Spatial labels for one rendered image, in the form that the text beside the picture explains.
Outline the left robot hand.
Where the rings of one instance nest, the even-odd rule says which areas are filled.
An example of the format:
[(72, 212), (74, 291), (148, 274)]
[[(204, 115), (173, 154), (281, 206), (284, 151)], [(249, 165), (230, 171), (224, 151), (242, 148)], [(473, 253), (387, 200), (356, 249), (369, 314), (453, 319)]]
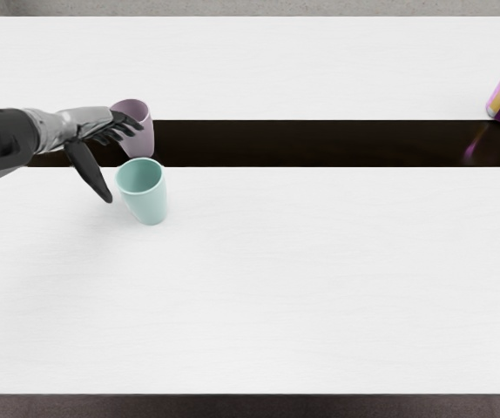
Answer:
[(133, 137), (145, 127), (122, 111), (105, 106), (88, 106), (57, 112), (26, 109), (39, 133), (37, 155), (64, 151), (71, 165), (82, 180), (106, 203), (112, 202), (112, 194), (91, 153), (87, 142), (95, 140), (101, 145), (120, 142)]

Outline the pale pink cup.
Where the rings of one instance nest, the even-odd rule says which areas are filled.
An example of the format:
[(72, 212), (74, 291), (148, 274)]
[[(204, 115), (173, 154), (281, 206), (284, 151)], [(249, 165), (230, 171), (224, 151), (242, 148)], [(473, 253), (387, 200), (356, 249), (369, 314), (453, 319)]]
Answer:
[(137, 99), (125, 99), (113, 104), (112, 111), (120, 111), (138, 121), (144, 129), (129, 137), (119, 131), (120, 146), (129, 158), (151, 157), (154, 153), (154, 130), (149, 107)]

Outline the mint green cup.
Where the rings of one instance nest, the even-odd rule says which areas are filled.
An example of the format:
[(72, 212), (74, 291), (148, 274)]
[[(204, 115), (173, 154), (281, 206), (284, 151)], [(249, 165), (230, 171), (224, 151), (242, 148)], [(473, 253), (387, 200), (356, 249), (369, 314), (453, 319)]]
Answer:
[(155, 226), (166, 218), (166, 180), (158, 161), (133, 158), (118, 168), (115, 182), (128, 210), (138, 222)]

